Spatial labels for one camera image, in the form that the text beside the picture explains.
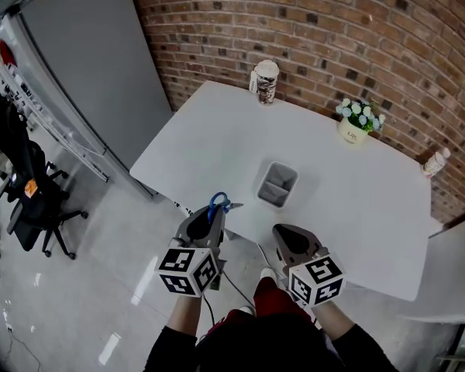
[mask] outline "divided container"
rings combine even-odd
[[[298,172],[287,165],[274,161],[270,164],[260,183],[257,198],[281,209],[286,205],[297,180]]]

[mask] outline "bottle cap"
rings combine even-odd
[[[450,149],[445,147],[443,150],[441,150],[441,154],[443,155],[444,158],[450,158],[451,157],[451,152]]]
[[[262,60],[257,67],[255,67],[255,71],[259,76],[263,78],[276,78],[279,74],[279,67],[277,67],[276,63],[272,60]]]

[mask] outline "blue scissors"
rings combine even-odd
[[[224,198],[224,200],[222,200],[222,202],[220,202],[218,204],[215,204],[215,200],[219,196],[222,196]],[[210,199],[210,203],[208,204],[208,214],[207,214],[208,222],[209,223],[212,222],[212,216],[214,215],[214,212],[215,212],[215,210],[217,208],[223,207],[224,208],[224,213],[227,213],[231,209],[239,208],[239,207],[243,207],[243,206],[244,206],[244,204],[241,204],[240,202],[231,202],[231,200],[229,200],[227,198],[227,194],[224,193],[223,191],[220,191],[219,193],[215,194]]]

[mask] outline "brick wall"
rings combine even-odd
[[[270,58],[278,98],[327,116],[344,97],[374,99],[382,142],[421,162],[449,147],[432,216],[465,213],[465,0],[135,3],[173,109],[207,79],[247,88]]]

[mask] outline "black sleeve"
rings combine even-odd
[[[195,372],[196,337],[164,326],[146,361],[144,372]]]
[[[358,325],[334,340],[332,344],[349,370],[398,372],[376,341]]]

